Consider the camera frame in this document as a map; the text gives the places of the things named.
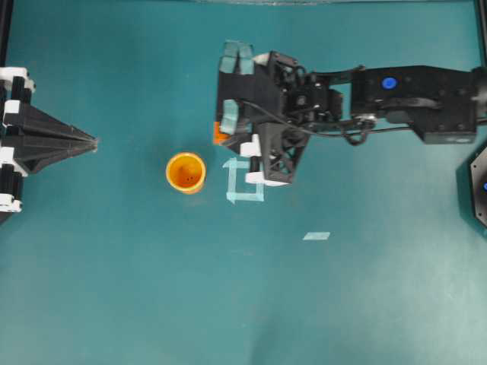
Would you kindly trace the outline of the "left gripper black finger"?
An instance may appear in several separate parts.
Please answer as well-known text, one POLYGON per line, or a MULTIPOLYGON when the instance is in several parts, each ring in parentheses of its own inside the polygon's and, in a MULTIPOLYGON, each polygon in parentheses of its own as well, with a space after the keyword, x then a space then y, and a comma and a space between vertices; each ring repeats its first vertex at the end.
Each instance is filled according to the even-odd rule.
POLYGON ((60 122, 28 103, 5 103, 2 125, 6 128, 3 144, 20 144, 25 141, 98 143, 95 137, 73 125, 60 122))
POLYGON ((45 167, 97 150, 98 140, 75 140, 38 136, 8 136, 1 140, 1 166, 29 176, 45 167))

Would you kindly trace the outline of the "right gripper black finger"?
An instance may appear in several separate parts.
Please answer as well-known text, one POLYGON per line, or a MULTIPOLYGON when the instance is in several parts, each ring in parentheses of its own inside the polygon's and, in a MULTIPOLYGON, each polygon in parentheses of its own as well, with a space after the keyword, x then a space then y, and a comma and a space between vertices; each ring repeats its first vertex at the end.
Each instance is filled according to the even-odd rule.
POLYGON ((227 99, 217 102, 215 121, 220 122, 220 130, 231 137, 220 145, 225 148, 239 148, 250 142, 258 125, 267 122, 284 124, 284 119, 260 105, 242 99, 227 99))
POLYGON ((220 100, 280 101, 279 77, 284 55, 270 51, 254 55, 249 43, 228 40, 218 66, 220 100))

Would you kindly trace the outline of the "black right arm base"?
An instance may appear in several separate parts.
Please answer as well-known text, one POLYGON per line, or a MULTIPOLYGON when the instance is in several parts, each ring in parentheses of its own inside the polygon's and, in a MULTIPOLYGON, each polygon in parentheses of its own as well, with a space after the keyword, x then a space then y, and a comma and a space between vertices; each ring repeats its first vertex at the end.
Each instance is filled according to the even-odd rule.
POLYGON ((486 142, 476 147, 456 170, 457 197, 462 219, 486 235, 486 142))

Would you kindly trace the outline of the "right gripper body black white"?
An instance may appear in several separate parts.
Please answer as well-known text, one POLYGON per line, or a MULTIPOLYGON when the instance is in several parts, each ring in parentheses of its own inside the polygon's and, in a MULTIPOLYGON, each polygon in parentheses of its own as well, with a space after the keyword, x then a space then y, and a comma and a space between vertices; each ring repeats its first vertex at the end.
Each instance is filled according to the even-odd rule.
POLYGON ((343 96, 332 86, 345 82, 342 72, 308 72, 286 55, 280 69, 280 101, 251 101, 284 119, 283 125, 267 122, 256 129, 263 179, 277 186, 293 182, 311 136, 339 130, 343 96))

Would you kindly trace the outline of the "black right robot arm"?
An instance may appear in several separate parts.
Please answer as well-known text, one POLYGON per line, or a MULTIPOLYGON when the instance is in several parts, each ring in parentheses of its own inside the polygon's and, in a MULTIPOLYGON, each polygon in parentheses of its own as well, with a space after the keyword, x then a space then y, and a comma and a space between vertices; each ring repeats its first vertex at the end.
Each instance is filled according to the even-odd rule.
POLYGON ((308 71, 295 58, 228 41, 218 66, 213 142, 250 160, 249 183, 293 182, 312 137, 352 146, 388 129, 425 144, 475 140, 486 122, 486 70, 426 65, 308 71))

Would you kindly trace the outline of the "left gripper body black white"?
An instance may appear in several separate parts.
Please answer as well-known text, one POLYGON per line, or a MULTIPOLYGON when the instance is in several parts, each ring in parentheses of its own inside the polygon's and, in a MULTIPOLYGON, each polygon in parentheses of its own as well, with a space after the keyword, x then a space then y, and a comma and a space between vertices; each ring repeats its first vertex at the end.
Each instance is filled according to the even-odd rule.
POLYGON ((22 161, 20 138, 27 132, 20 125, 21 107, 30 104, 36 90, 23 67, 1 68, 1 222, 22 212, 24 179, 36 173, 32 160, 22 161))

